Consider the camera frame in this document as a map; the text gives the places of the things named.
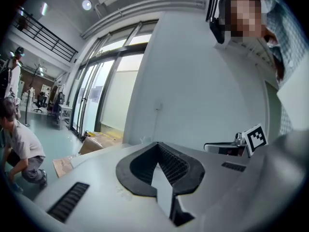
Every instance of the metal railing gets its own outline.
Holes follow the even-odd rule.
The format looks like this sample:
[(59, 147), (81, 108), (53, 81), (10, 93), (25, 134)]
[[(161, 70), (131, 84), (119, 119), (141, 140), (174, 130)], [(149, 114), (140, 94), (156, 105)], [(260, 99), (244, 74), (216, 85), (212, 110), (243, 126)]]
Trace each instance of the metal railing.
[(68, 62), (71, 62), (74, 55), (78, 53), (78, 51), (44, 27), (22, 8), (17, 9), (17, 15), (12, 24), (19, 31), (25, 33)]

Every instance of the floor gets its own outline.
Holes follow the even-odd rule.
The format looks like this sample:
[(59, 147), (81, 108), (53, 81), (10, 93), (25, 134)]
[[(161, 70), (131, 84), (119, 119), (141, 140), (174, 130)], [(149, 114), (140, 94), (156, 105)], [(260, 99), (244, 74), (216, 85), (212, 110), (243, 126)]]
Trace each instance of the floor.
[[(25, 123), (25, 112), (21, 111), (22, 123)], [(41, 115), (37, 113), (27, 114), (27, 123), (30, 129), (40, 140), (46, 158), (41, 165), (47, 173), (48, 183), (51, 184), (58, 179), (52, 160), (60, 159), (68, 155), (75, 155), (79, 152), (82, 142), (62, 124), (62, 130), (57, 129), (52, 116)], [(24, 195), (33, 200), (40, 192), (38, 185), (28, 183), (23, 179), (21, 173), (15, 176), (16, 183), (24, 190)]]
[[(47, 109), (46, 107), (40, 107), (40, 109), (42, 111), (35, 111), (34, 109), (37, 109), (38, 107), (35, 104), (32, 104), (32, 106), (28, 107), (28, 112), (29, 113), (34, 113), (34, 114), (43, 114), (43, 115), (47, 115)], [(20, 103), (19, 105), (19, 110), (20, 111), (26, 111), (26, 105), (24, 105), (23, 103)]]

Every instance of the black vent grille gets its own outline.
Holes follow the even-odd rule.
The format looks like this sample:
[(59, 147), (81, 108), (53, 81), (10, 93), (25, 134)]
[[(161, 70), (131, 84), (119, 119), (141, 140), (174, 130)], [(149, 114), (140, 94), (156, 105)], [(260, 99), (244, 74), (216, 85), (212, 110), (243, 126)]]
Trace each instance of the black vent grille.
[(173, 185), (188, 172), (189, 164), (161, 145), (159, 145), (159, 148), (161, 154), (159, 159), (160, 167), (169, 183)]
[(246, 166), (238, 165), (238, 164), (231, 163), (231, 162), (225, 162), (222, 164), (222, 166), (229, 168), (229, 169), (236, 170), (236, 171), (240, 171), (240, 172), (243, 172), (246, 169)]
[(64, 223), (88, 188), (88, 184), (80, 182), (75, 183), (75, 185), (71, 187), (47, 213)]

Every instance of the crouching person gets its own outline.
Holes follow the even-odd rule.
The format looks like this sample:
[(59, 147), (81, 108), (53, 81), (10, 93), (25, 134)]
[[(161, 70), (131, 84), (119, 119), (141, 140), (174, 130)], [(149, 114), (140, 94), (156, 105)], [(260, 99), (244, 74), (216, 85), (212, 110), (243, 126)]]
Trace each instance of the crouching person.
[(2, 170), (8, 162), (13, 168), (8, 173), (13, 183), (15, 174), (21, 172), (30, 183), (47, 186), (47, 175), (39, 169), (45, 154), (36, 135), (15, 119), (15, 104), (9, 97), (0, 99), (0, 124), (5, 130), (5, 149), (2, 158)]

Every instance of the man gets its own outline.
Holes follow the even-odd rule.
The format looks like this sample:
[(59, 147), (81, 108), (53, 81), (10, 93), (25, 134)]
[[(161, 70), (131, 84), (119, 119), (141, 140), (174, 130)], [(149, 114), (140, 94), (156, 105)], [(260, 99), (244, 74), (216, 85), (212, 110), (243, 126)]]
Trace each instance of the man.
[(0, 100), (0, 124), (5, 130), (6, 145), (2, 158), (2, 170), (8, 162), (13, 168), (8, 174), (11, 182), (21, 172), (30, 183), (47, 186), (47, 175), (39, 169), (45, 154), (38, 138), (26, 126), (15, 119), (15, 104), (11, 97)]
[(5, 90), (4, 97), (8, 97), (12, 95), (13, 97), (17, 98), (18, 82), (19, 82), (19, 76), (20, 76), (20, 67), (17, 64), (17, 62), (20, 61), (21, 57), (24, 55), (25, 55), (24, 49), (22, 47), (18, 47), (15, 50), (13, 59), (9, 59), (3, 65), (4, 67), (8, 65), (8, 67), (11, 69), (11, 81), (9, 82)]
[(18, 83), (19, 83), (19, 76), (20, 76), (20, 67), (18, 65), (18, 62), (20, 61), (21, 57), (24, 55), (25, 55), (24, 49), (22, 47), (18, 47), (15, 50), (13, 59), (7, 60), (3, 64), (3, 67), (1, 69), (1, 72), (5, 71), (6, 69), (10, 70), (10, 73), (6, 74), (6, 75), (9, 75), (10, 77), (9, 77), (8, 84), (6, 86), (4, 95), (1, 92), (0, 99), (9, 97), (9, 96), (14, 98), (14, 102), (16, 105), (16, 118), (17, 119), (20, 118), (20, 113), (18, 110), (18, 102), (17, 102)]
[(48, 96), (49, 96), (49, 88), (45, 91), (43, 106), (45, 106), (45, 103), (46, 103), (46, 100), (48, 99)]
[[(219, 19), (231, 36), (264, 37), (273, 53), (279, 88), (309, 51), (309, 41), (283, 0), (220, 0)], [(292, 130), (282, 107), (280, 135)]]

